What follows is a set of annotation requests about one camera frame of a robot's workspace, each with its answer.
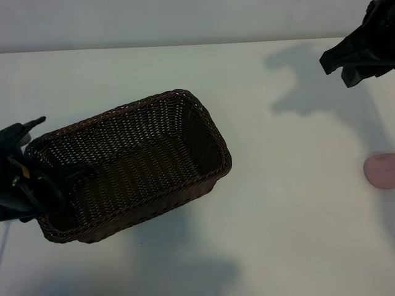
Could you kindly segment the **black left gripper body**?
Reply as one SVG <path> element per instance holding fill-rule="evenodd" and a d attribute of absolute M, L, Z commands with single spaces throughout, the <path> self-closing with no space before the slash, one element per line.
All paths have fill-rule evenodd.
<path fill-rule="evenodd" d="M 22 152 L 21 123 L 1 130 L 1 221 L 26 223 L 65 208 L 65 198 L 44 171 L 29 164 Z"/>

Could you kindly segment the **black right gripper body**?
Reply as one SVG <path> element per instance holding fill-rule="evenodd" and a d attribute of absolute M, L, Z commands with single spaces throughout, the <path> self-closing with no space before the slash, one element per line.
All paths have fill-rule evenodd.
<path fill-rule="evenodd" d="M 362 21 L 362 65 L 394 66 L 394 1 L 371 1 Z"/>

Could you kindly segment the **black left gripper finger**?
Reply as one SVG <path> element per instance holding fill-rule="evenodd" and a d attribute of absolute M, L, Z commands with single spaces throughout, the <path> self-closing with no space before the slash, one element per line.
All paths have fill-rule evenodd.
<path fill-rule="evenodd" d="M 77 191 L 96 175 L 97 169 L 87 164 L 62 165 L 57 168 L 57 187 L 62 192 Z"/>
<path fill-rule="evenodd" d="M 27 145 L 31 141 L 30 131 L 34 127 L 45 122 L 45 120 L 46 120 L 46 117 L 42 116 L 42 117 L 39 117 L 35 120 L 29 121 L 28 123 L 23 125 L 23 130 L 22 130 L 22 145 L 23 146 Z"/>

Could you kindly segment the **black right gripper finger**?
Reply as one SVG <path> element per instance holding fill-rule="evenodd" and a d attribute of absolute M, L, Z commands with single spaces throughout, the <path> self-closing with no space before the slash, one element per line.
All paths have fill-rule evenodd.
<path fill-rule="evenodd" d="M 341 78 L 347 88 L 356 86 L 364 79 L 386 73 L 386 62 L 343 62 L 341 66 Z"/>
<path fill-rule="evenodd" d="M 319 61 L 329 75 L 339 67 L 373 65 L 376 57 L 367 44 L 365 30 L 358 27 L 335 47 L 325 51 Z"/>

